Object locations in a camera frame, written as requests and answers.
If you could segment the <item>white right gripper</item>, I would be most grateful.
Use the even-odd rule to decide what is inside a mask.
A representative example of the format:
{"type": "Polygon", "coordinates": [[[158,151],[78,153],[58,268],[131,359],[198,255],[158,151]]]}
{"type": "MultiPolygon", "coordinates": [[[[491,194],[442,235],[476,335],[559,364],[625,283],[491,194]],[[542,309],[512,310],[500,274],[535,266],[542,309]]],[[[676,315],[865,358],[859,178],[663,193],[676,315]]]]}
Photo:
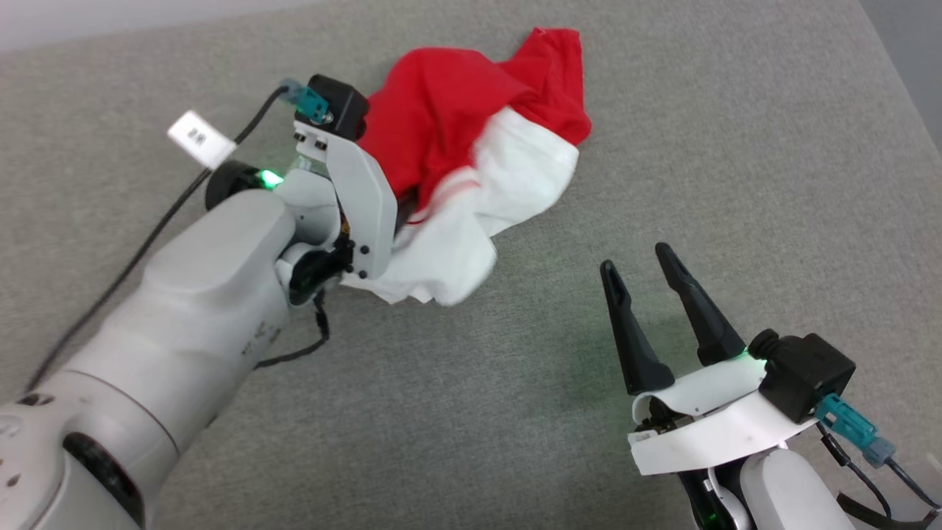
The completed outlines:
{"type": "Polygon", "coordinates": [[[672,246],[655,245],[669,287],[679,296],[698,342],[704,368],[674,379],[662,364],[632,311],[632,298],[612,261],[600,264],[603,295],[626,392],[636,396],[637,425],[653,417],[654,400],[691,423],[653,434],[630,434],[631,455],[643,476],[716,467],[786,442],[815,425],[795,423],[758,392],[765,363],[738,358],[747,347],[672,246]]]}

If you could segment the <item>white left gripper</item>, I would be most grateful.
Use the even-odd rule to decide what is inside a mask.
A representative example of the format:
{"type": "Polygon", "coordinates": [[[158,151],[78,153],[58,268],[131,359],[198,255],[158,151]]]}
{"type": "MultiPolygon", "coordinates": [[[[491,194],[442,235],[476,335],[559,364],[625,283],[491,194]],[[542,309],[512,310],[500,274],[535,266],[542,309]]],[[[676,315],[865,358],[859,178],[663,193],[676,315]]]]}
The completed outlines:
{"type": "Polygon", "coordinates": [[[343,271],[377,280],[387,271],[398,201],[372,155],[356,141],[319,125],[294,121],[293,208],[300,238],[339,250],[343,271]]]}

